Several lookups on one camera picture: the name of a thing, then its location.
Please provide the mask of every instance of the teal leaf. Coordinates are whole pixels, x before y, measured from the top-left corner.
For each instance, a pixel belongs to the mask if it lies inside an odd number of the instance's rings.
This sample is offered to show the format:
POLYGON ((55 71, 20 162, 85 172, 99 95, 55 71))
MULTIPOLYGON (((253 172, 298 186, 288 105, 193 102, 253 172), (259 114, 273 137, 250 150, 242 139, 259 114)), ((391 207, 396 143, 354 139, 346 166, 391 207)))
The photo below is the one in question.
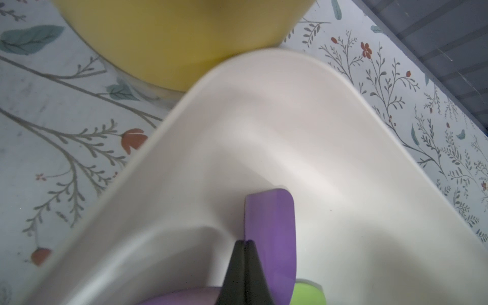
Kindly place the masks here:
POLYGON ((139 100, 132 94, 129 86, 121 78, 117 78, 117 84, 110 85, 106 89, 109 96, 116 101, 120 101, 120 100, 138 101, 139 100))
POLYGON ((380 29, 379 26, 377 25, 372 25, 371 26, 371 31, 373 31, 374 33, 383 33, 383 31, 380 29))
POLYGON ((419 140, 417 140, 417 136, 415 135, 415 129, 413 129, 413 125, 412 125, 412 140, 413 142, 415 143, 415 145, 419 146, 419 140))
POLYGON ((63 30, 63 26, 38 25, 28 29, 5 31, 0 35, 0 50, 19 55, 34 54, 56 40, 63 30))
POLYGON ((461 133, 459 135, 456 135, 456 137, 458 137, 458 139, 462 140, 466 137, 466 133, 464 132, 464 129, 461 130, 461 133))
POLYGON ((341 7, 339 6, 337 0, 332 0, 332 9, 334 10, 334 16, 336 17, 336 19, 341 20, 342 12, 341 12, 341 7))

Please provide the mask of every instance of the green plastic piece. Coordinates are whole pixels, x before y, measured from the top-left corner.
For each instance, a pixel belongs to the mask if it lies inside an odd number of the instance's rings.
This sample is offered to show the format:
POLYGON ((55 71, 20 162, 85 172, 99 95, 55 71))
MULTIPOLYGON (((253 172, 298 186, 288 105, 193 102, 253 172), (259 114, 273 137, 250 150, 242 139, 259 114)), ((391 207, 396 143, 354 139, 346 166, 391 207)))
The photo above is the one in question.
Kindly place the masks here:
POLYGON ((317 287, 296 283, 293 288, 290 305, 326 305, 324 293, 317 287))

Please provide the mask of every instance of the purple toy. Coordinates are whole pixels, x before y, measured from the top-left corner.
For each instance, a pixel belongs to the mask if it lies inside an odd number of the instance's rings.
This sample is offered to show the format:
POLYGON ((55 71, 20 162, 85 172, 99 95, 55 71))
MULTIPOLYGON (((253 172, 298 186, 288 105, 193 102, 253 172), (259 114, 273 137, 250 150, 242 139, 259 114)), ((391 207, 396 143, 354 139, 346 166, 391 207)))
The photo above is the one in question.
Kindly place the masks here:
MULTIPOLYGON (((246 196, 244 239, 253 240, 274 305, 289 305, 297 274, 295 208, 285 189, 246 196)), ((139 305, 214 305, 219 287, 172 292, 139 305)))

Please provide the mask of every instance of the white plastic surface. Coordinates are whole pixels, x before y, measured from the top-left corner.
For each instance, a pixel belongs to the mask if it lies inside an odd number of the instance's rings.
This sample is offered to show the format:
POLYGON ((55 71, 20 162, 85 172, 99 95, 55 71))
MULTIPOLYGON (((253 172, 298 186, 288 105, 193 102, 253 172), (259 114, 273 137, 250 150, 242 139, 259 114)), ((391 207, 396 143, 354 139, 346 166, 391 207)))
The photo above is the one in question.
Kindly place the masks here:
POLYGON ((295 200, 297 277, 330 305, 486 304, 488 252, 325 63, 270 49, 204 76, 32 281, 30 305, 221 285, 244 197, 295 200))

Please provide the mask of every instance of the floral wallpaper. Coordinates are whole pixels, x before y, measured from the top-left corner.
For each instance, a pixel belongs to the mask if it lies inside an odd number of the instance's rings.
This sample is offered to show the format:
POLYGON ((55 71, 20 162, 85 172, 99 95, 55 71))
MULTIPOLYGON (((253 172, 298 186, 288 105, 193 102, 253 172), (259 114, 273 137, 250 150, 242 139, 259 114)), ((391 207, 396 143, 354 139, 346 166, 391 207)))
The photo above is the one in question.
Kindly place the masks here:
MULTIPOLYGON (((487 137, 351 0, 317 0, 281 47, 351 82, 488 245, 487 137)), ((170 110, 146 99, 107 72, 50 2, 0 0, 0 305, 170 110)))

